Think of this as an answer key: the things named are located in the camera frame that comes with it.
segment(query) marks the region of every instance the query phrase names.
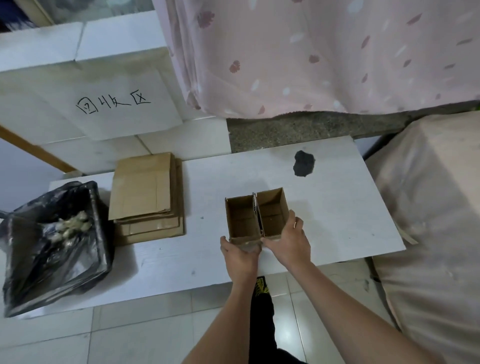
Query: granite surface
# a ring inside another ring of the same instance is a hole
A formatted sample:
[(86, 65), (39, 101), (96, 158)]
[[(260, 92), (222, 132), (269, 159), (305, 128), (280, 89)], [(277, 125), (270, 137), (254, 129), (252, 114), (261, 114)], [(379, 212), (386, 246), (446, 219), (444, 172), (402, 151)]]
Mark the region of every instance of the granite surface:
[(426, 115), (471, 111), (479, 105), (475, 100), (387, 115), (302, 111), (254, 121), (227, 119), (227, 125), (232, 153), (238, 153), (344, 135), (357, 139), (398, 133)]

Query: beige fabric cover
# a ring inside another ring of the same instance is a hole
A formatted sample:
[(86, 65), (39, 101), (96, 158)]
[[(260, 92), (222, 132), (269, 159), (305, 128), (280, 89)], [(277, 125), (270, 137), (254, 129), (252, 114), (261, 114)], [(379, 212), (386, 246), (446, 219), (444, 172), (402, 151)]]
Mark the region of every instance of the beige fabric cover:
[(153, 0), (187, 103), (222, 117), (480, 98), (478, 0)]
[(399, 326), (448, 363), (480, 363), (480, 111), (418, 120), (367, 166), (419, 242), (373, 258)]

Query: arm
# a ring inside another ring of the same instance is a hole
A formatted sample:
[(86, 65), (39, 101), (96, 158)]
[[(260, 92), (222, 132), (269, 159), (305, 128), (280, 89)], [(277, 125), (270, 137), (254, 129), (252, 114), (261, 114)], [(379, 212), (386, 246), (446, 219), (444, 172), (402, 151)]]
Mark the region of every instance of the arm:
[(323, 275), (310, 261), (302, 228), (303, 221), (291, 210), (281, 239), (262, 241), (303, 288), (345, 363), (438, 363)]
[(247, 364), (250, 346), (250, 304), (257, 279), (257, 246), (251, 253), (220, 238), (221, 250), (232, 279), (232, 292), (208, 330), (183, 364)]

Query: white table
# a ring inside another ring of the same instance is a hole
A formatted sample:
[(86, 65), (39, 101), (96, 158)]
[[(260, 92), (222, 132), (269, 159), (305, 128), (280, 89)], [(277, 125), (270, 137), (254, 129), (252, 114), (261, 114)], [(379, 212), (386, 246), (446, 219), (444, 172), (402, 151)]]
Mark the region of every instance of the white table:
[[(313, 173), (297, 177), (295, 153), (314, 155)], [(98, 183), (108, 203), (112, 173), (55, 181)], [(219, 237), (228, 236), (225, 197), (283, 187), (288, 207), (304, 221), (312, 261), (323, 265), (403, 250), (403, 242), (382, 198), (349, 137), (260, 149), (183, 163), (187, 234), (119, 247), (113, 269), (89, 292), (64, 297), (24, 315), (132, 300), (230, 281)], [(264, 249), (259, 275), (286, 271)]]

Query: pink curtain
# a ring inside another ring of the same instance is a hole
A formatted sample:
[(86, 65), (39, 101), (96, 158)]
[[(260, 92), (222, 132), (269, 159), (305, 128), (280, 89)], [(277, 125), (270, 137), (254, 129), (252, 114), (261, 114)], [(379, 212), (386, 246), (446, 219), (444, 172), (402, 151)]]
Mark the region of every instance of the pink curtain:
[(187, 103), (222, 117), (480, 99), (478, 0), (154, 0)]

